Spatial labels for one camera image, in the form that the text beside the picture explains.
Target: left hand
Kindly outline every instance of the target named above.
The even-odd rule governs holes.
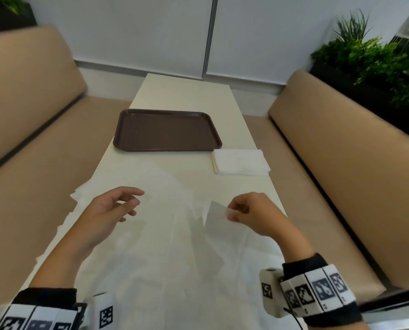
[[[60,241],[60,247],[72,256],[85,259],[95,246],[109,237],[118,222],[125,221],[126,214],[137,214],[135,208],[140,200],[135,196],[144,193],[135,187],[118,187],[95,197]]]

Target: stack of napkins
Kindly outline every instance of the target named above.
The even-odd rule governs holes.
[[[214,172],[219,175],[267,175],[270,167],[259,149],[215,149]]]

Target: potted plant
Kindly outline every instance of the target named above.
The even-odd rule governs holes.
[[[312,75],[409,134],[409,41],[366,40],[360,11],[338,21],[336,38],[312,54]]]
[[[24,0],[0,0],[0,31],[34,25],[32,9]]]

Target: cable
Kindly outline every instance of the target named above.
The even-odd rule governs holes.
[[[286,312],[288,312],[291,316],[293,316],[293,318],[295,318],[296,322],[298,322],[299,327],[301,328],[301,330],[304,330],[301,326],[301,323],[299,323],[298,319],[296,318],[296,316],[288,309],[288,308],[284,308],[284,310]]]

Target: upholstered backrest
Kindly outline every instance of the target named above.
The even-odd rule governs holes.
[[[409,288],[409,136],[302,70],[269,115],[391,283]]]
[[[86,88],[54,27],[0,33],[0,159]]]

